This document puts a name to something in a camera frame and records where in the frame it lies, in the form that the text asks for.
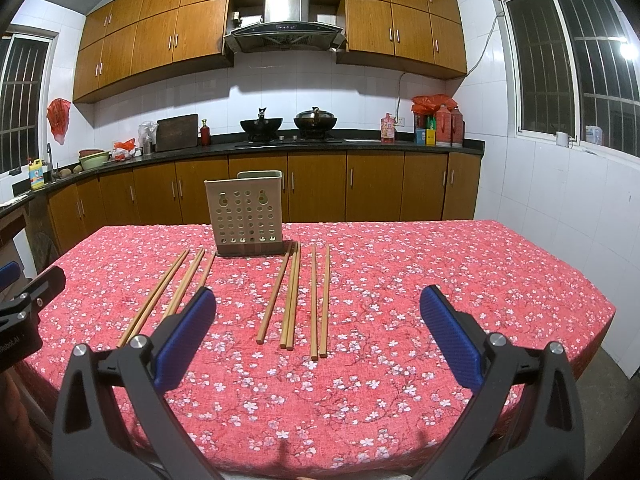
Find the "wooden chopstick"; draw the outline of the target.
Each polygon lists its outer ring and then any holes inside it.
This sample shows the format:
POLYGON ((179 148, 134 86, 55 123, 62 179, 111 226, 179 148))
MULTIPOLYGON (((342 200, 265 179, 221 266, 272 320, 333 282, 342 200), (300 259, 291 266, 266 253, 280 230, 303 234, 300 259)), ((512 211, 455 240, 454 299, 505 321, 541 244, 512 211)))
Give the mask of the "wooden chopstick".
POLYGON ((286 348, 286 341, 288 340, 288 320, 290 319, 290 310, 291 310, 291 296, 293 291, 293 280, 294 280, 294 268, 295 268, 295 260, 297 254, 297 246, 298 243, 296 240, 292 240, 290 247, 290 268, 288 269, 288 289, 286 290, 285 296, 285 304, 282 318, 282 327, 281 327, 281 336, 280 336, 280 348, 286 348))
POLYGON ((310 358, 318 361, 318 314, 317 314, 317 246, 311 247, 311 282, 310 282, 310 358))
POLYGON ((289 240, 288 246, 286 246, 286 252, 283 256, 283 259, 280 265, 279 272, 277 274, 276 281, 274 282, 273 288, 271 289, 271 294, 265 310, 264 317, 262 318, 262 322, 260 323, 260 327, 257 333, 256 342, 258 344, 263 344, 266 339, 269 323, 272 317, 272 312, 273 312, 274 306, 276 305, 276 301, 278 299, 280 287, 283 281, 286 268, 288 267, 288 260, 290 260, 291 256, 293 255, 294 248, 295 248, 295 243, 292 240, 289 240))
POLYGON ((167 309, 163 314, 163 318, 168 318, 169 315, 174 315, 177 312, 182 298, 186 294, 186 291, 188 290, 204 255, 205 249, 201 248, 188 267, 188 270, 186 270, 186 273, 183 275, 182 280, 174 293, 174 296, 171 297, 170 303, 168 304, 167 309))
POLYGON ((288 333, 286 334, 286 350, 291 351, 294 347, 295 317, 297 309, 298 281, 299 281, 299 261, 300 244, 296 243, 294 264, 292 269, 290 315, 288 316, 288 333))
POLYGON ((324 272, 323 272, 323 297, 322 297, 320 344, 319 344, 320 358, 326 358, 328 356, 330 281, 331 281, 331 251, 328 245, 326 246, 326 258, 324 259, 324 272))
POLYGON ((152 292, 150 292, 144 300, 144 303, 131 320, 122 336, 120 336, 119 341, 116 344, 117 348, 122 348, 132 337, 136 336, 137 333, 140 332, 146 320, 151 315, 157 301, 160 300, 160 297, 163 295, 166 287, 183 264, 183 261, 186 260, 187 255, 189 255, 189 249, 185 249, 180 255, 178 255, 171 267, 163 274, 160 281, 152 289, 152 292))
POLYGON ((212 266, 215 261, 215 258, 216 258, 216 252, 213 251, 210 253, 210 255, 208 256, 208 259, 206 260, 203 273, 201 274, 201 277, 198 280, 198 288, 206 286, 209 273, 210 273, 210 270, 212 270, 212 266))

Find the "yellow detergent bottle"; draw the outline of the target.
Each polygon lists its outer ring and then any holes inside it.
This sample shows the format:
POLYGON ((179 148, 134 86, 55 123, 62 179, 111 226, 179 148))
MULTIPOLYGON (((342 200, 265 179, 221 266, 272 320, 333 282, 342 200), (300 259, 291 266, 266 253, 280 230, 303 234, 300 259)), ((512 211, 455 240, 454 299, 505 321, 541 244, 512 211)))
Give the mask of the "yellow detergent bottle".
POLYGON ((28 162, 29 185, 32 191, 40 190, 44 182, 43 163, 40 158, 32 159, 28 162))

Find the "green basin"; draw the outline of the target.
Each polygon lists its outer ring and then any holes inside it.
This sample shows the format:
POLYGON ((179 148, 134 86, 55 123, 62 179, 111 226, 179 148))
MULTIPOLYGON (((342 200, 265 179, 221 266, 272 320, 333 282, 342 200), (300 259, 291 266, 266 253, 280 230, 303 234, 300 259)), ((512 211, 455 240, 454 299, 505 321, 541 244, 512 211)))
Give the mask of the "green basin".
POLYGON ((110 153, 108 151, 88 151, 85 155, 79 157, 79 163, 83 170, 91 170, 98 168, 108 162, 110 153))

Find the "red bag on counter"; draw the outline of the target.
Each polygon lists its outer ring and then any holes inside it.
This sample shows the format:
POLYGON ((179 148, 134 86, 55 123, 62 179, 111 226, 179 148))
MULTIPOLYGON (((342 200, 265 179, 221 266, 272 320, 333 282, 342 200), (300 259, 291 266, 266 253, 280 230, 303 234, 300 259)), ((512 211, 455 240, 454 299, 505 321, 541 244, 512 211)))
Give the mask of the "red bag on counter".
POLYGON ((113 148, 110 151, 110 159, 115 162, 122 162, 123 160, 135 158, 140 155, 141 148, 134 139, 114 142, 113 148))

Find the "dark wooden cutting board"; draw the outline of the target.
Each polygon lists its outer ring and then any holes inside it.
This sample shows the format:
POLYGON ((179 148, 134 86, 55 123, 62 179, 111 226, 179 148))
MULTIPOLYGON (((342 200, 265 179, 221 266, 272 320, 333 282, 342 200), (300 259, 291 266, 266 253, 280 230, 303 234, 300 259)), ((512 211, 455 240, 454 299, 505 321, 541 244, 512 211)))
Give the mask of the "dark wooden cutting board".
POLYGON ((160 119, 156 128, 156 150, 168 152, 198 145, 198 114, 160 119))

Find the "beige perforated utensil holder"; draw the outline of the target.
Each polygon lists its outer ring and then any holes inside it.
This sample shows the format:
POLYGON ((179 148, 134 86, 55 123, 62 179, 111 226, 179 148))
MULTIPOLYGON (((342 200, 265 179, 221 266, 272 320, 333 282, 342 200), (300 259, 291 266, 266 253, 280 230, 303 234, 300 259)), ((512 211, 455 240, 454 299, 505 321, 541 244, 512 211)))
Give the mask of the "beige perforated utensil holder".
POLYGON ((280 170, 240 171, 233 179, 204 181, 218 256, 284 253, 282 183, 280 170))

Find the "left barred window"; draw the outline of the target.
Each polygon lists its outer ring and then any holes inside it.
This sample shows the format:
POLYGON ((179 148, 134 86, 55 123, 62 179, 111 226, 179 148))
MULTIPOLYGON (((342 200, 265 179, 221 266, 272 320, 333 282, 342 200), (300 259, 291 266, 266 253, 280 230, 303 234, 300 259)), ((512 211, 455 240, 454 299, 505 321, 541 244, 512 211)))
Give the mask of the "left barred window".
POLYGON ((39 156, 40 93, 49 43, 21 35, 1 37, 1 172, 39 156))

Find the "barred window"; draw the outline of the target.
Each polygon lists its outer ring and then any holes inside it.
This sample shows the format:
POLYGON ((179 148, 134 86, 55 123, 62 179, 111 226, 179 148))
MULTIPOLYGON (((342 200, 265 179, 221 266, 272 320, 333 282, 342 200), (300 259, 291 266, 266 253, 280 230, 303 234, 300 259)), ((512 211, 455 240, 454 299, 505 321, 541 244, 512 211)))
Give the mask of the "barred window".
POLYGON ((39 156, 40 93, 49 43, 21 35, 1 37, 1 172, 39 156))
POLYGON ((639 47, 613 0, 504 0, 518 132, 639 154, 639 47))

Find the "red sauce bottle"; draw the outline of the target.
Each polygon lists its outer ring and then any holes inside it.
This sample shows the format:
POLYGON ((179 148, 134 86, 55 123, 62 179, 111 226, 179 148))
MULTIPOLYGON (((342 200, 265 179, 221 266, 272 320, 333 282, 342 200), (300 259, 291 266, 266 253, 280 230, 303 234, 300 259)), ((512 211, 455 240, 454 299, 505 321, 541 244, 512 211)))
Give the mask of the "red sauce bottle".
POLYGON ((206 119, 202 120, 202 125, 200 129, 200 141, 201 141, 201 146, 207 146, 210 142, 210 130, 209 130, 209 126, 207 125, 206 119))

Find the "white cup on sill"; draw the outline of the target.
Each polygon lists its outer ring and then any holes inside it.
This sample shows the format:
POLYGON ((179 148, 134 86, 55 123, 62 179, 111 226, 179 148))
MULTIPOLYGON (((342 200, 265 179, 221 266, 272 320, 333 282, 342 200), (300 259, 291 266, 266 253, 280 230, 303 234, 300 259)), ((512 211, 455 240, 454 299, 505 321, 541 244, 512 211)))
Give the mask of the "white cup on sill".
POLYGON ((563 131, 555 133, 555 144, 560 148, 568 148, 570 146, 570 136, 563 131))

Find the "lower wooden cabinets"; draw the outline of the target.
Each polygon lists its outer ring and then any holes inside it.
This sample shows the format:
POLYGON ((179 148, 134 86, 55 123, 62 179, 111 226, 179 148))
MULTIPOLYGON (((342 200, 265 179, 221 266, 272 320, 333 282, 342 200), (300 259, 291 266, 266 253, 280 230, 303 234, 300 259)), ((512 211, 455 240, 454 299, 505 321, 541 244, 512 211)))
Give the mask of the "lower wooden cabinets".
POLYGON ((109 172, 47 197, 58 250, 104 226, 205 224, 208 180, 279 170, 285 222, 436 221, 473 217, 480 156, 412 151, 224 155, 109 172))

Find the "pink labelled bottle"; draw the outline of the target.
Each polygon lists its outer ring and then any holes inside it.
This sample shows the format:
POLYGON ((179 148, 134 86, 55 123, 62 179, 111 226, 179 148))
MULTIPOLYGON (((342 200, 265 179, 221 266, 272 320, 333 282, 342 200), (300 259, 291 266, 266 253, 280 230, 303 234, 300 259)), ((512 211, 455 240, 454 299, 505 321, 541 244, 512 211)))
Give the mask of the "pink labelled bottle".
POLYGON ((380 133, 382 143, 395 142, 396 122, 395 117, 392 114, 386 113, 385 116, 381 119, 380 133))

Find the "steel range hood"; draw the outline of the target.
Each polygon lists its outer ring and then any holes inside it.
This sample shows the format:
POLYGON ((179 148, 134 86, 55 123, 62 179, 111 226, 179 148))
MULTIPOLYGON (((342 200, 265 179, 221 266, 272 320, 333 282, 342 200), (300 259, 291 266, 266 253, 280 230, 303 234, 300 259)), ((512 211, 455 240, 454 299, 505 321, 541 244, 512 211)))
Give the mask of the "steel range hood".
POLYGON ((229 0, 224 43, 235 53, 338 51, 345 0, 229 0))

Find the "right barred window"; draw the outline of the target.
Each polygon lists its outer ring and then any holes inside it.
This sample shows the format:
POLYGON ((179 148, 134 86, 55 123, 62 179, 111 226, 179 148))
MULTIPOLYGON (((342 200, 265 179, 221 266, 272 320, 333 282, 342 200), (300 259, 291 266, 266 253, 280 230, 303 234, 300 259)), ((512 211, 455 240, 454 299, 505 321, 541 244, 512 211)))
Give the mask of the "right barred window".
POLYGON ((504 0, 518 132, 639 154, 639 47, 613 0, 504 0))

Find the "red plastic bag on wall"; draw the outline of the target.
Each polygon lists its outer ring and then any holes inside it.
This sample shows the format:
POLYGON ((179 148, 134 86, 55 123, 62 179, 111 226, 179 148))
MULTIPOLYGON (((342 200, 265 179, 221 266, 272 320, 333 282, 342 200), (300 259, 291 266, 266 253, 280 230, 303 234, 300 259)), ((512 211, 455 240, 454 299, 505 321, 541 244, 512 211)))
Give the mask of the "red plastic bag on wall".
POLYGON ((56 98, 47 107, 47 120, 51 134, 57 144, 63 145, 70 125, 70 106, 72 103, 63 98, 56 98))

